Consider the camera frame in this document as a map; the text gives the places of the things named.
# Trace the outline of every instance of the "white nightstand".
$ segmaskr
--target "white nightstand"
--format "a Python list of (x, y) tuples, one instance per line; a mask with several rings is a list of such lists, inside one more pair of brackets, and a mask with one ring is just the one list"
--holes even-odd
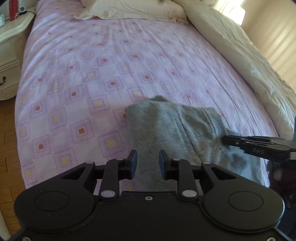
[(0, 27), (0, 100), (17, 94), (26, 41), (33, 25), (34, 14), (28, 12)]

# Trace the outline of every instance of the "red bottle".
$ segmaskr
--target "red bottle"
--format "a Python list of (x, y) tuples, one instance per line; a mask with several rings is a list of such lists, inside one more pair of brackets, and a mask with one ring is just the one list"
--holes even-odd
[(18, 0), (9, 0), (9, 16), (10, 21), (16, 20), (18, 18)]

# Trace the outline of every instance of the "wooden floor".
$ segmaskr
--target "wooden floor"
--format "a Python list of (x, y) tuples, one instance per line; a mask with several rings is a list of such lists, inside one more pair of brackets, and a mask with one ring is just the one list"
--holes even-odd
[(0, 101), (0, 210), (11, 235), (20, 230), (13, 203), (25, 190), (17, 153), (15, 97)]

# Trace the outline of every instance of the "nightstand drawer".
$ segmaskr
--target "nightstand drawer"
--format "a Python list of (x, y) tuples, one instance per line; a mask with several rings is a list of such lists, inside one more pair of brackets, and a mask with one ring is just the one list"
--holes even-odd
[(0, 44), (0, 67), (17, 59), (13, 40), (9, 39)]
[(0, 91), (16, 85), (20, 81), (21, 67), (20, 64), (15, 64), (0, 71)]

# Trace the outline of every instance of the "red square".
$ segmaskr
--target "red square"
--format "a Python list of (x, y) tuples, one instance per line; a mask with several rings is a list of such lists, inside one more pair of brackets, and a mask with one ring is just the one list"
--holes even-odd
[(80, 129), (78, 129), (78, 132), (79, 132), (79, 134), (83, 134), (83, 133), (85, 133), (85, 130), (84, 130), (84, 128), (80, 128)]

